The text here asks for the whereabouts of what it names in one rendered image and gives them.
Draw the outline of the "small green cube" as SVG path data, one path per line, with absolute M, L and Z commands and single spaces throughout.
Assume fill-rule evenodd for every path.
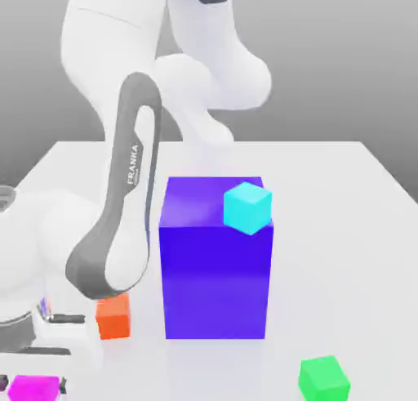
M 305 401 L 348 401 L 351 383 L 336 357 L 327 355 L 301 361 L 298 386 Z

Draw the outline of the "large purple box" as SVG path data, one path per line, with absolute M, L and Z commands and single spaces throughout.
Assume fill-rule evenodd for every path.
M 248 235 L 224 223 L 224 195 L 248 183 L 271 212 L 259 177 L 171 176 L 158 226 L 168 339 L 265 337 L 272 223 Z

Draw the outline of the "small cyan cube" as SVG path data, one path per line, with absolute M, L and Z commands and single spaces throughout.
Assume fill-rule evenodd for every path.
M 272 192 L 249 182 L 224 193 L 223 222 L 228 227 L 252 236 L 272 219 Z

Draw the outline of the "small orange cube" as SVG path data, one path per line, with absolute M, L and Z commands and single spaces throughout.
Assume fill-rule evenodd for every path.
M 131 335 L 131 310 L 129 294 L 97 302 L 96 322 L 102 340 L 128 338 Z

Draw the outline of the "small magenta cube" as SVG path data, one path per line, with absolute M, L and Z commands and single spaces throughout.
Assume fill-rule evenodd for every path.
M 15 376 L 7 395 L 11 401 L 56 401 L 60 394 L 57 376 Z

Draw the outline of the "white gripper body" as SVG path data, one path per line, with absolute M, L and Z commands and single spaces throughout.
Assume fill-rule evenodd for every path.
M 0 374 L 76 376 L 95 372 L 101 352 L 84 341 L 0 341 Z

